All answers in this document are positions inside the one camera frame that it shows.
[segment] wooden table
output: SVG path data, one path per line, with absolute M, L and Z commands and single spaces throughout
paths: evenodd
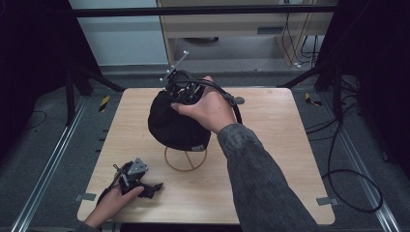
M 166 164 L 165 147 L 149 133 L 147 124 L 152 100 L 159 90 L 125 91 L 86 191 L 95 193 L 98 198 L 113 179 L 115 169 L 112 165 L 121 166 L 139 157 L 149 167 L 142 182 L 148 185 L 163 183 L 162 190 L 153 199 L 137 198 L 114 221 L 239 223 L 226 158 L 214 134 L 208 146 L 208 157 L 196 170 L 180 172 Z M 333 223 L 332 207 L 319 206 L 316 202 L 317 197 L 326 197 L 327 193 L 291 91 L 281 88 L 225 90 L 235 97 L 245 98 L 246 102 L 240 105 L 244 124 L 258 135 L 316 222 Z M 168 149 L 168 155 L 175 165 L 188 163 L 183 152 Z M 202 153 L 189 155 L 192 162 L 203 158 Z M 78 219 L 86 219 L 95 205 L 95 201 L 82 201 Z

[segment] gray floor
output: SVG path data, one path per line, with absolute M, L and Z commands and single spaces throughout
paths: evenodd
M 220 38 L 216 43 L 204 40 L 180 40 L 177 57 L 183 50 L 190 56 L 181 69 L 200 77 L 211 75 L 221 86 L 277 86 L 293 79 L 309 69 L 309 64 L 301 68 L 284 65 L 278 45 L 272 37 L 261 38 Z M 124 87 L 162 87 L 161 72 L 153 74 L 112 75 L 108 78 Z M 316 101 L 325 102 L 332 91 L 316 94 L 311 84 L 312 77 L 293 90 L 295 102 L 306 128 L 332 119 L 326 106 L 317 106 L 305 101 L 305 93 L 311 93 Z M 76 211 L 79 202 L 74 201 L 78 193 L 85 191 L 94 165 L 103 146 L 106 130 L 109 129 L 121 93 L 115 93 L 100 83 L 93 82 L 95 92 L 85 100 L 82 117 L 70 143 L 61 158 L 56 172 L 44 193 L 30 228 L 37 231 L 68 231 L 78 220 Z M 110 101 L 104 112 L 99 112 L 101 101 L 109 95 Z M 355 103 L 346 100 L 346 105 Z M 11 159 L 2 163 L 0 173 L 0 228 L 8 231 L 39 180 L 47 161 L 63 133 L 66 123 L 65 90 L 57 89 L 38 99 L 36 112 L 28 122 L 27 129 L 11 150 Z M 393 214 L 401 231 L 410 231 L 410 183 L 396 163 L 384 162 L 382 151 L 374 139 L 371 129 L 360 115 L 360 107 L 346 113 L 345 123 L 348 136 L 354 143 L 355 151 L 367 171 L 382 190 L 386 206 Z M 327 160 L 332 139 L 314 140 L 332 136 L 336 127 L 308 135 L 321 174 L 327 172 Z M 353 168 L 349 153 L 339 135 L 332 152 L 332 169 Z M 335 174 L 336 189 L 351 204 L 369 209 L 369 201 L 359 178 L 349 174 Z M 336 197 L 327 180 L 326 190 Z M 323 231 L 389 231 L 379 221 L 380 215 L 364 214 L 349 208 L 345 203 L 334 206 L 336 222 L 323 226 Z

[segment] right hand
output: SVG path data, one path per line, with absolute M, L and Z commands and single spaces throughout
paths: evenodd
M 204 79 L 212 81 L 211 76 Z M 236 123 L 232 107 L 216 89 L 209 86 L 205 88 L 196 104 L 172 103 L 171 106 L 178 113 L 193 118 L 202 127 L 214 133 L 219 133 L 224 127 Z

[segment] black cloth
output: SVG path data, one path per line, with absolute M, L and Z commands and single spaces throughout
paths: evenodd
M 154 98 L 148 117 L 150 133 L 164 146 L 201 152 L 208 147 L 211 132 L 190 117 L 179 114 L 171 107 L 174 98 L 160 91 Z

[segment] cabinet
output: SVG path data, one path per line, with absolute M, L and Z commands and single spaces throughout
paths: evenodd
M 157 0 L 159 7 L 277 5 L 279 0 Z M 335 3 L 335 0 L 303 0 L 302 4 Z M 275 35 L 288 65 L 296 60 L 304 36 L 325 35 L 333 13 L 164 15 L 161 25 L 168 61 L 174 63 L 178 38 Z M 285 25 L 289 31 L 283 32 Z

